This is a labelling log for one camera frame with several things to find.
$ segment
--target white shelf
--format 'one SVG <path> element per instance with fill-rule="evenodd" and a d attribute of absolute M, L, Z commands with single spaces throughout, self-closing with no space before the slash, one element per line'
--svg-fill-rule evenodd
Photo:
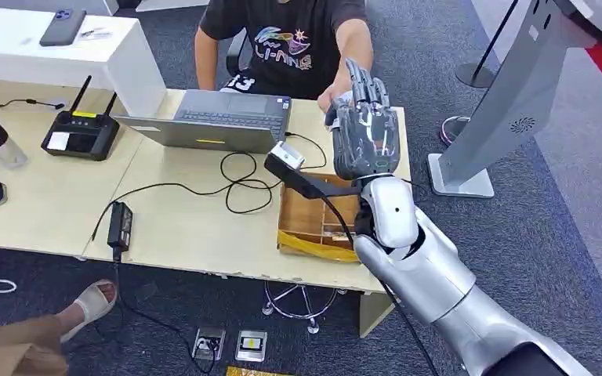
<path fill-rule="evenodd" d="M 152 10 L 187 8 L 189 6 L 207 5 L 209 0 L 142 0 L 137 12 L 150 12 Z"/>
<path fill-rule="evenodd" d="M 87 16 L 79 34 L 102 28 L 111 35 L 73 44 L 38 43 L 52 12 L 0 9 L 0 80 L 114 90 L 129 114 L 152 116 L 165 95 L 165 83 L 137 19 Z"/>

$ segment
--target person's hand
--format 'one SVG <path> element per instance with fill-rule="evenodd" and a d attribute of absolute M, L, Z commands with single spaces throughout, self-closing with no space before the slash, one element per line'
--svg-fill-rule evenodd
<path fill-rule="evenodd" d="M 335 78 L 335 81 L 317 98 L 317 105 L 326 114 L 331 106 L 331 101 L 352 89 L 352 81 L 344 78 Z"/>

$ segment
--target floor socket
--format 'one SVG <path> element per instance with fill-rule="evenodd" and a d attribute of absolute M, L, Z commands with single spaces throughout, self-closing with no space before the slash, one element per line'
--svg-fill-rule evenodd
<path fill-rule="evenodd" d="M 267 350 L 267 333 L 265 331 L 240 331 L 236 360 L 246 362 L 263 362 Z"/>
<path fill-rule="evenodd" d="M 220 356 L 223 354 L 225 330 L 219 327 L 200 327 L 198 329 L 193 347 L 193 358 L 213 360 L 214 352 L 206 344 L 207 341 L 217 341 L 219 343 L 218 349 L 216 349 L 216 360 L 220 360 Z"/>

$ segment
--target black router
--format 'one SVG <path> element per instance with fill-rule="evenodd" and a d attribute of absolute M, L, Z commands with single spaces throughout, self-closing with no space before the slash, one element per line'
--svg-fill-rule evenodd
<path fill-rule="evenodd" d="M 47 153 L 93 161 L 107 159 L 119 128 L 116 120 L 110 117 L 116 93 L 104 114 L 77 111 L 90 82 L 91 76 L 88 76 L 70 110 L 59 112 L 54 119 L 41 145 Z"/>

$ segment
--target wooden tabletop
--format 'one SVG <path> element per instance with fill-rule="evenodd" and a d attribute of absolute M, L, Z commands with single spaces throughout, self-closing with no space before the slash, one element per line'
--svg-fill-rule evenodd
<path fill-rule="evenodd" d="M 0 103 L 17 98 L 71 103 L 77 91 L 0 82 Z M 79 110 L 101 112 L 110 98 L 110 92 L 89 90 Z M 79 256 L 141 137 L 122 127 L 103 162 L 53 157 L 40 147 L 56 116 L 47 108 L 13 103 L 0 109 L 0 123 L 28 157 L 26 165 L 12 171 L 0 165 L 8 194 L 0 206 L 0 248 Z"/>
<path fill-rule="evenodd" d="M 0 103 L 14 98 L 65 98 L 70 102 L 76 91 L 0 82 Z M 110 95 L 89 90 L 80 110 L 100 112 Z M 158 117 L 172 118 L 182 97 L 183 91 L 168 90 Z M 119 112 L 122 108 L 116 106 L 114 110 Z M 396 175 L 409 179 L 404 111 L 396 111 L 403 150 Z M 0 182 L 9 191 L 8 202 L 0 207 L 0 248 L 111 260 L 111 249 L 106 244 L 109 213 L 101 222 L 96 240 L 91 242 L 89 238 L 98 216 L 114 198 L 155 183 L 182 183 L 197 192 L 228 184 L 219 171 L 219 163 L 227 153 L 163 147 L 125 126 L 104 162 L 50 156 L 40 143 L 53 118 L 53 112 L 23 103 L 0 110 L 0 122 L 30 158 L 18 170 L 0 167 Z M 331 136 L 314 101 L 293 101 L 288 130 L 314 140 L 326 153 L 328 165 L 313 172 L 334 173 Z M 296 137 L 289 137 L 287 142 L 306 158 L 306 166 L 321 164 L 321 153 L 312 143 Z M 253 177 L 271 185 L 276 183 L 263 167 L 264 156 L 254 157 L 257 172 Z M 226 173 L 233 178 L 251 169 L 252 161 L 246 156 L 232 157 L 225 164 Z M 383 291 L 377 279 L 360 264 L 280 253 L 276 241 L 280 194 L 281 188 L 274 188 L 269 206 L 252 214 L 236 215 L 225 207 L 225 193 L 197 196 L 175 186 L 135 193 L 124 199 L 134 220 L 130 251 L 123 261 L 225 276 Z M 267 198 L 266 191 L 235 188 L 230 205 L 245 210 Z"/>

